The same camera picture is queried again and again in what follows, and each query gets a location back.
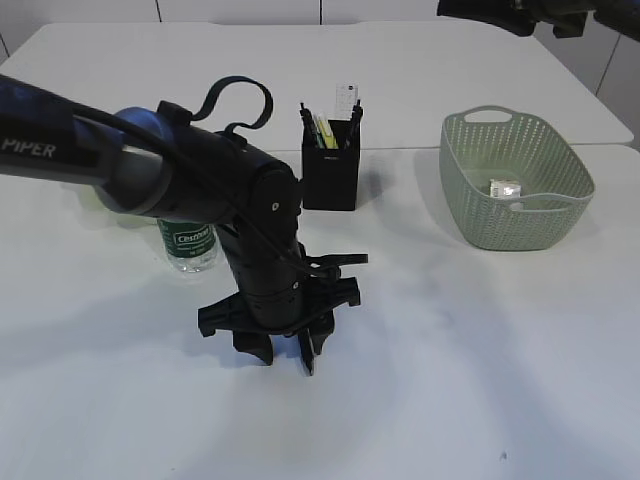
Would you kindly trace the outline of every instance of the pen holder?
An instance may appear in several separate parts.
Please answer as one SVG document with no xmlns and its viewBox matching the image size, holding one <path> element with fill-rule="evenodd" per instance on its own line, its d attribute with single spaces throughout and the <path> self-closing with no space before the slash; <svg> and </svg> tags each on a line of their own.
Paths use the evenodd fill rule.
<svg viewBox="0 0 640 480">
<path fill-rule="evenodd" d="M 360 166 L 360 126 L 343 149 L 350 122 L 329 120 L 338 149 L 318 148 L 305 130 L 302 140 L 302 206 L 307 210 L 349 212 L 356 209 Z"/>
</svg>

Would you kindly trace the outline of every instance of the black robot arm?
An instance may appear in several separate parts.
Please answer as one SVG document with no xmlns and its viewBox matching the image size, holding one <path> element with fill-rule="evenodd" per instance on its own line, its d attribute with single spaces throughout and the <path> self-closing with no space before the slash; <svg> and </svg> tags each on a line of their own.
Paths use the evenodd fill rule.
<svg viewBox="0 0 640 480">
<path fill-rule="evenodd" d="M 191 125 L 236 82 L 265 94 L 254 124 L 218 133 Z M 355 279 L 340 279 L 340 265 L 367 256 L 306 256 L 296 238 L 300 182 L 234 132 L 260 128 L 272 108 L 269 91 L 246 77 L 217 82 L 196 114 L 161 102 L 157 112 L 134 107 L 114 116 L 0 76 L 0 173 L 92 185 L 119 213 L 214 224 L 239 293 L 200 310 L 202 334 L 231 330 L 238 351 L 267 364 L 269 335 L 297 335 L 312 372 L 333 331 L 333 308 L 360 301 Z"/>
<path fill-rule="evenodd" d="M 539 22 L 556 37 L 580 37 L 588 12 L 613 30 L 640 41 L 640 0 L 440 0 L 438 15 L 491 23 L 526 37 Z"/>
</svg>

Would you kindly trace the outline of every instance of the pen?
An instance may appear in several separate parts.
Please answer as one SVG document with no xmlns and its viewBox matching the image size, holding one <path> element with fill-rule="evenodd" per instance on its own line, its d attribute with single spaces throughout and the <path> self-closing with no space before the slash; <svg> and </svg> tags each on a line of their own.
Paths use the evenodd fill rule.
<svg viewBox="0 0 640 480">
<path fill-rule="evenodd" d="M 304 103 L 300 102 L 300 116 L 302 117 L 302 124 L 304 125 L 305 132 L 311 137 L 311 140 L 316 144 L 318 148 L 324 148 L 324 142 L 322 141 L 322 135 L 318 132 L 316 124 L 313 121 L 313 116 L 308 108 L 304 106 Z"/>
<path fill-rule="evenodd" d="M 326 147 L 330 150 L 337 149 L 338 142 L 336 141 L 336 137 L 333 135 L 333 130 L 331 129 L 331 124 L 329 123 L 329 120 L 327 120 L 327 117 L 322 115 L 316 118 Z"/>
<path fill-rule="evenodd" d="M 361 120 L 362 107 L 360 106 L 360 99 L 358 99 L 356 104 L 353 106 L 353 111 L 351 112 L 351 120 L 349 121 L 349 133 L 347 133 L 347 137 L 345 138 L 344 145 L 342 147 L 343 150 L 346 150 L 351 146 L 353 136 L 356 134 Z"/>
</svg>

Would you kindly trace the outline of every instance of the plastic bottle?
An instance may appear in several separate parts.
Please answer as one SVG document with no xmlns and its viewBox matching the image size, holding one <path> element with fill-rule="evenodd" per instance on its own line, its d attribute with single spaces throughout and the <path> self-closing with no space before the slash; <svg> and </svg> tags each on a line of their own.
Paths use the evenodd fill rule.
<svg viewBox="0 0 640 480">
<path fill-rule="evenodd" d="M 158 220 L 169 262 L 179 271 L 195 273 L 215 264 L 218 239 L 211 225 Z"/>
</svg>

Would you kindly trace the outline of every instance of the plastic basket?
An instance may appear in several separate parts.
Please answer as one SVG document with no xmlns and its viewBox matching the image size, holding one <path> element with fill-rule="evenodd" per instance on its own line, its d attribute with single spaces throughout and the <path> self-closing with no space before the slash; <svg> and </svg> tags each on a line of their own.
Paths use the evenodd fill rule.
<svg viewBox="0 0 640 480">
<path fill-rule="evenodd" d="M 499 111 L 504 122 L 471 122 Z M 442 127 L 440 178 L 464 238 L 487 250 L 542 250 L 561 240 L 595 192 L 586 167 L 551 125 L 496 106 L 448 116 Z M 519 198 L 489 196 L 491 179 L 515 180 Z"/>
</svg>

